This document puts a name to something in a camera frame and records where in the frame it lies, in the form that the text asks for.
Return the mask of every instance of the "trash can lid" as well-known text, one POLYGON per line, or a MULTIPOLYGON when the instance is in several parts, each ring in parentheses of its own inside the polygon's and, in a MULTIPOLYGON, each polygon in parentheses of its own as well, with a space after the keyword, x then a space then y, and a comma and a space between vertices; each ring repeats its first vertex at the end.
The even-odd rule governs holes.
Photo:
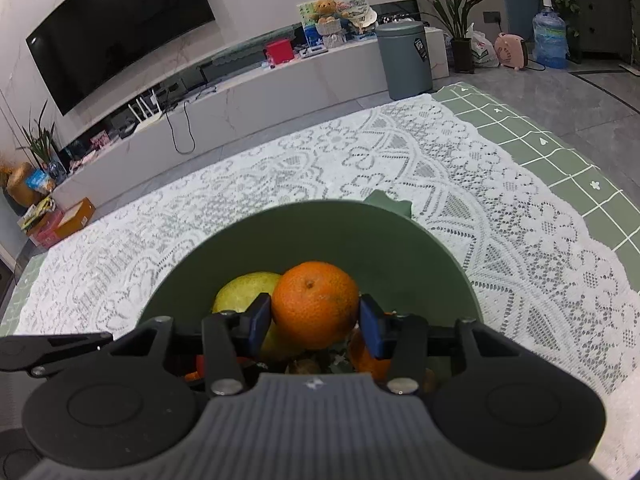
POLYGON ((391 22, 376 27, 376 35, 383 38, 386 36, 408 36, 423 31, 423 22, 391 22))

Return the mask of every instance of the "electrical outlet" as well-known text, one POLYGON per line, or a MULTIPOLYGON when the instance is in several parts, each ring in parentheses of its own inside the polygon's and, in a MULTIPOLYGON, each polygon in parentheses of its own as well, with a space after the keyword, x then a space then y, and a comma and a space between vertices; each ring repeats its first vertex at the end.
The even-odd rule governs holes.
POLYGON ((482 13, 485 23, 500 23, 502 21, 499 10, 489 10, 482 13))

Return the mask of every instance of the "white plastic bag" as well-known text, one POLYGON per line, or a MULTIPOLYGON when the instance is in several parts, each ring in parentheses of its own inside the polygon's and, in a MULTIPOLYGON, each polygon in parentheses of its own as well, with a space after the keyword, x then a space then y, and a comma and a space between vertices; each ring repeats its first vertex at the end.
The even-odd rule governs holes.
POLYGON ((474 65, 480 68, 496 68, 500 66, 494 46, 487 40, 484 32, 474 30, 472 23, 466 30, 466 36, 471 38, 471 54, 474 56, 474 65))

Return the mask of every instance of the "green bowl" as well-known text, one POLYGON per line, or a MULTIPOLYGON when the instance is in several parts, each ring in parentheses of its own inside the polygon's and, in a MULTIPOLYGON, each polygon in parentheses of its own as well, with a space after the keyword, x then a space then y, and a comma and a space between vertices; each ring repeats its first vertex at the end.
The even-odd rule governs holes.
POLYGON ((244 218, 188 254, 155 291, 140 321, 172 316, 178 323, 199 323, 232 279, 261 270, 282 274, 309 260, 343 269, 386 312, 419 314, 440 326, 460 317, 481 320, 464 271, 407 217, 410 207, 374 192, 366 202, 297 202, 244 218))

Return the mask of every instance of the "gray trash bin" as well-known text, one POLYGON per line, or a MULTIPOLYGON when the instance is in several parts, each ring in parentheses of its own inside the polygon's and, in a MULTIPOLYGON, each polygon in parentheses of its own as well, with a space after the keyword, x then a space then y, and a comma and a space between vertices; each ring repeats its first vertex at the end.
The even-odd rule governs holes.
POLYGON ((422 22, 383 23, 376 35, 389 97, 398 101, 433 89, 422 22))

